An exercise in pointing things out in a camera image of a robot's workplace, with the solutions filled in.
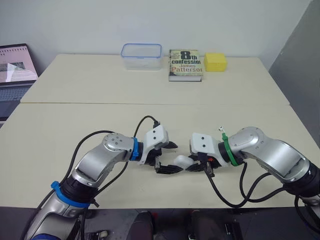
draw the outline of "robotic arm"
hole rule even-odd
[[[168,132],[162,125],[147,132],[143,142],[120,133],[106,135],[102,142],[87,152],[62,183],[54,181],[54,193],[35,216],[26,239],[60,239],[77,233],[77,217],[90,206],[114,165],[119,162],[139,161],[155,166],[157,172],[170,174],[170,166],[161,166],[158,160],[161,148],[177,148],[169,141]]]
[[[222,140],[200,133],[193,133],[190,140],[191,153],[200,158],[212,177],[213,168],[238,166],[245,159],[255,159],[320,219],[320,169],[299,151],[284,141],[267,137],[257,127],[242,128],[231,137],[222,133]]]

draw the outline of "laptop screen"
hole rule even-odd
[[[26,44],[0,46],[0,85],[37,79]]]

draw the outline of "blue cable tie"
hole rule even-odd
[[[133,153],[130,161],[135,161],[136,158],[139,156],[139,151],[138,151],[138,139],[133,137]]]

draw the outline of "book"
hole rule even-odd
[[[201,82],[203,72],[204,67],[197,50],[169,50],[170,82]]]

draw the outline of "laptop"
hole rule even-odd
[[[7,120],[37,79],[26,44],[0,46],[0,122]]]

